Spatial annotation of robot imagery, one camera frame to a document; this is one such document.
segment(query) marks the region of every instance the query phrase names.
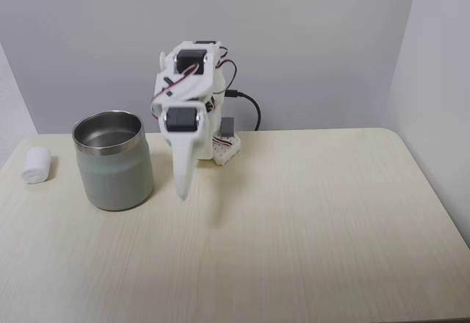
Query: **stainless steel rim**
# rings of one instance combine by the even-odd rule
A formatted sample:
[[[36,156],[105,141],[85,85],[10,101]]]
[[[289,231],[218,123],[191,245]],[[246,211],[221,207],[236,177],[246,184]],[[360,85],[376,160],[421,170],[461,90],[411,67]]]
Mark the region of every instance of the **stainless steel rim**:
[[[92,147],[89,145],[84,145],[83,143],[77,140],[76,130],[80,125],[86,123],[87,121],[93,119],[94,117],[99,117],[100,115],[106,115],[106,114],[112,114],[112,113],[126,114],[132,117],[136,117],[140,122],[140,130],[131,139],[128,139],[127,141],[123,143],[119,143],[116,145],[109,145],[106,147]],[[144,124],[142,120],[140,119],[140,117],[138,117],[137,115],[131,114],[130,112],[126,112],[123,110],[108,110],[108,111],[99,112],[97,114],[93,114],[93,115],[85,117],[84,119],[81,119],[78,123],[76,123],[73,126],[72,137],[73,137],[73,141],[75,142],[75,148],[79,150],[80,152],[90,154],[92,156],[110,156],[113,154],[118,154],[118,153],[125,152],[127,150],[131,150],[132,148],[137,146],[139,142],[145,137],[145,131],[144,131]]]

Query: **red wire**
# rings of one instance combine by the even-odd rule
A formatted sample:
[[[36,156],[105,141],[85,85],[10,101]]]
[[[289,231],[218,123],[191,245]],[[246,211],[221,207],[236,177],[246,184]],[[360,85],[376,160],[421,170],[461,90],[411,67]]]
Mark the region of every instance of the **red wire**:
[[[231,142],[225,141],[224,139],[217,138],[216,136],[212,136],[212,139],[215,139],[219,143],[228,143],[229,146],[231,146]]]
[[[226,50],[226,52],[220,57],[220,59],[223,59],[224,57],[227,56],[227,54],[228,54],[228,49],[226,48],[225,50]]]
[[[216,143],[216,144],[218,144],[218,145],[224,145],[224,146],[226,146],[226,147],[230,147],[230,145],[227,145],[227,144],[222,143],[222,142],[218,142],[218,141],[216,141],[215,139],[213,139],[212,142],[213,142],[213,143]]]
[[[179,79],[178,81],[176,81],[174,84],[172,84],[171,86],[165,88],[163,91],[161,91],[160,93],[157,93],[153,98],[152,98],[152,102],[151,102],[151,106],[153,106],[153,103],[155,101],[156,98],[158,98],[160,95],[162,95],[163,93],[166,93],[168,92],[168,90],[170,90],[171,88],[174,88],[178,83],[181,83],[182,81],[184,81],[186,78],[192,76],[195,74],[195,72],[198,70],[199,68],[199,64],[194,64],[194,65],[191,65],[189,66],[186,70],[183,71],[183,74],[185,74],[188,70],[190,70],[191,68],[195,68],[194,70],[192,70],[190,73],[188,73],[185,77]]]

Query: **light wood tabletop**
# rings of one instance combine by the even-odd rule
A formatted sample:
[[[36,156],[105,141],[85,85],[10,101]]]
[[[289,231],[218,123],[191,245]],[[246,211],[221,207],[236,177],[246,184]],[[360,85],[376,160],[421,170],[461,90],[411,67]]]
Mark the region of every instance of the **light wood tabletop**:
[[[470,316],[470,250],[402,140],[380,128],[241,132],[178,199],[107,212],[70,135],[21,143],[0,172],[0,322],[391,322]],[[50,178],[20,178],[31,146]]]

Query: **wire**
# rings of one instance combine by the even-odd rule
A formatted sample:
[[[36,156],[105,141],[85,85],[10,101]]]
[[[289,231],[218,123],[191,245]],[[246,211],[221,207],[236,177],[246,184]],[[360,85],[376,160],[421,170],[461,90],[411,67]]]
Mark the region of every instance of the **wire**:
[[[255,106],[256,112],[258,113],[258,120],[256,121],[255,131],[258,131],[259,124],[261,123],[261,110],[259,109],[258,103],[256,103],[256,101],[255,101],[253,98],[251,98],[248,94],[244,94],[244,93],[242,93],[242,92],[238,92],[238,96],[248,99],[248,100],[249,100],[250,102],[252,102],[253,105]]]
[[[227,56],[228,54],[228,49],[225,46],[220,46],[221,49],[225,50],[225,53],[220,57],[220,59],[223,59],[224,57]]]
[[[258,120],[256,121],[256,127],[255,127],[255,131],[258,131],[259,124],[261,123],[261,110],[259,109],[258,103],[256,103],[256,101],[253,98],[251,98],[248,94],[244,94],[243,92],[239,92],[238,90],[227,90],[225,91],[225,96],[226,97],[243,97],[253,103],[253,105],[256,108],[256,112],[258,113]]]
[[[163,93],[166,93],[168,92],[168,90],[170,88],[174,88],[178,83],[181,83],[183,80],[185,80],[186,78],[192,76],[195,74],[195,72],[198,70],[199,68],[199,64],[193,64],[193,65],[190,65],[186,70],[184,70],[182,72],[183,74],[183,77],[181,77],[178,81],[176,81],[175,83],[171,84],[170,86],[164,88],[163,90],[160,91],[160,93],[157,93],[155,94],[153,97],[152,97],[152,100],[150,102],[150,110],[152,111],[152,115],[153,117],[155,117],[157,120],[159,119],[158,116],[156,116],[155,114],[155,111],[153,110],[153,103],[155,103],[155,99],[157,99],[160,95],[162,95]]]
[[[232,145],[231,142],[226,141],[226,140],[221,139],[221,138],[217,138],[216,136],[212,136],[212,140],[214,140],[214,141],[216,141],[216,142],[219,142],[219,143],[227,143],[228,145]]]
[[[234,66],[234,68],[235,68],[234,76],[232,77],[232,80],[230,81],[230,83],[228,84],[228,86],[225,87],[224,90],[221,90],[220,92],[215,92],[214,94],[222,94],[222,93],[224,93],[228,88],[230,88],[230,86],[232,85],[232,83],[234,83],[234,79],[235,79],[235,77],[236,77],[236,72],[238,71],[238,68],[236,67],[235,62],[233,62],[233,61],[230,60],[230,59],[225,59],[225,60],[223,60],[220,64],[218,64],[215,68],[221,68],[221,67],[223,66],[223,64],[225,64],[226,62],[230,62],[230,63]]]
[[[231,144],[230,142],[228,142],[228,141],[221,142],[221,141],[219,141],[219,140],[217,140],[217,139],[215,139],[215,138],[212,138],[212,142],[215,143],[215,144],[217,144],[217,145],[224,145],[224,146],[226,146],[226,147],[231,147],[231,146],[232,146],[232,144]]]

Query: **black cable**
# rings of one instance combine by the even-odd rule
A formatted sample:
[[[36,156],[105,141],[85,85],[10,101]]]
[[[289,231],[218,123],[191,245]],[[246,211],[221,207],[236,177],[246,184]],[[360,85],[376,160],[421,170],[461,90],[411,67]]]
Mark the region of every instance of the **black cable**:
[[[236,72],[238,71],[238,68],[236,68],[236,65],[235,65],[235,62],[233,62],[232,60],[230,59],[225,59],[223,60],[219,65],[217,65],[215,68],[221,68],[223,64],[225,64],[226,62],[230,62],[234,68],[235,68],[235,71],[234,71],[234,76],[232,77],[232,80],[230,81],[230,83],[228,84],[227,87],[225,87],[224,90],[221,90],[220,92],[215,92],[214,94],[222,94],[224,93],[228,88],[230,88],[230,86],[232,85],[232,83],[234,83],[234,79],[236,77]]]
[[[226,97],[243,97],[253,103],[253,105],[256,108],[256,112],[258,113],[258,120],[256,121],[256,127],[255,127],[255,131],[258,131],[259,124],[261,123],[261,110],[259,109],[258,103],[256,103],[256,101],[253,98],[251,98],[248,94],[244,94],[243,92],[239,92],[238,90],[226,90],[225,96]]]
[[[228,54],[228,49],[225,46],[220,46],[221,49],[225,50],[225,53],[220,57],[220,59],[223,59],[224,57],[227,56]]]

